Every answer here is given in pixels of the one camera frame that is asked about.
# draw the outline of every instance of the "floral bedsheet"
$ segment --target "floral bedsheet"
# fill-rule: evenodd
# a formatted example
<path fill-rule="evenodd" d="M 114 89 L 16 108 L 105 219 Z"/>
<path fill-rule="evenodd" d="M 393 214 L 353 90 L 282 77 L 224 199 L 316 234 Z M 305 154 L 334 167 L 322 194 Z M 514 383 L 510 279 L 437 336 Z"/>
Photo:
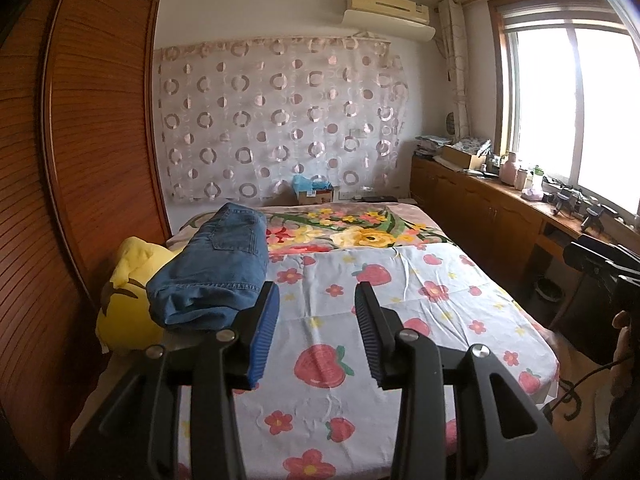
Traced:
<path fill-rule="evenodd" d="M 353 309 L 358 282 L 371 282 L 380 305 L 441 346 L 487 345 L 537 404 L 558 392 L 558 361 L 543 338 L 546 331 L 453 244 L 274 256 L 267 279 L 280 287 L 280 317 L 264 377 L 255 390 L 234 393 L 250 479 L 388 475 L 400 392 L 383 392 L 371 378 Z M 445 394 L 444 431 L 453 452 L 450 387 Z M 189 406 L 185 387 L 178 439 L 181 479 L 190 478 Z"/>
<path fill-rule="evenodd" d="M 334 202 L 259 210 L 267 217 L 267 244 L 272 260 L 283 254 L 450 242 L 437 224 L 413 205 Z M 167 242 L 167 247 L 175 250 L 186 245 L 213 215 L 205 213 L 189 220 Z"/>

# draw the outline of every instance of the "window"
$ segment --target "window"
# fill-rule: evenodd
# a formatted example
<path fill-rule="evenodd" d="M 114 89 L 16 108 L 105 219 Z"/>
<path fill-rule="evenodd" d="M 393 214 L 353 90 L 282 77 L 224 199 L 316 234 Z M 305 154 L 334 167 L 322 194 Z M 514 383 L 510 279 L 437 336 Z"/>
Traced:
<path fill-rule="evenodd" d="M 640 205 L 640 55 L 631 37 L 598 0 L 495 8 L 505 147 L 631 219 Z"/>

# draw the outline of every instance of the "wardrobe door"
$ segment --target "wardrobe door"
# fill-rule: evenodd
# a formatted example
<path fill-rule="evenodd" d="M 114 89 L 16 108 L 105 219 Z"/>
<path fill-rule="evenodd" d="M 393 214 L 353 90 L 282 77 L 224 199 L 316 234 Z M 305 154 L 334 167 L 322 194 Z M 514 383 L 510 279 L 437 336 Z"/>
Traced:
<path fill-rule="evenodd" d="M 44 78 L 47 174 L 90 296 L 129 236 L 170 236 L 151 133 L 158 0 L 61 0 Z"/>
<path fill-rule="evenodd" d="M 53 477 L 100 362 L 95 313 L 62 245 L 43 172 L 42 57 L 58 1 L 32 0 L 0 46 L 2 480 L 32 478 L 12 433 Z"/>

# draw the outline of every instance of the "yellow pillow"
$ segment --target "yellow pillow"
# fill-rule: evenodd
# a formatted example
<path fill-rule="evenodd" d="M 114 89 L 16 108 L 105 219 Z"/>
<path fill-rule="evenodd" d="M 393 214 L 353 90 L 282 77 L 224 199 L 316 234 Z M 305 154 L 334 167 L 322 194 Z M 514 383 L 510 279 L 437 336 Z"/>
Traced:
<path fill-rule="evenodd" d="M 142 350 L 162 340 L 164 330 L 149 316 L 145 285 L 179 252 L 136 237 L 124 240 L 111 279 L 102 288 L 95 322 L 103 352 Z"/>

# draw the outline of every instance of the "person's hand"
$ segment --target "person's hand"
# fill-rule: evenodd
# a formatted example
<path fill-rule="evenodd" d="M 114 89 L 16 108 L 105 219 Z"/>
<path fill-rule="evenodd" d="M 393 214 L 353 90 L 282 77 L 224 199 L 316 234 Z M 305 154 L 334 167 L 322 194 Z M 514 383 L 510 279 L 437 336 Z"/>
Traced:
<path fill-rule="evenodd" d="M 613 322 L 611 323 L 613 328 L 620 330 L 618 346 L 616 346 L 616 351 L 613 353 L 614 361 L 633 353 L 629 327 L 630 322 L 629 314 L 625 310 L 617 313 L 616 317 L 613 318 Z M 632 381 L 631 369 L 633 366 L 634 358 L 631 358 L 611 369 L 611 395 L 614 397 L 622 397 L 629 389 Z"/>

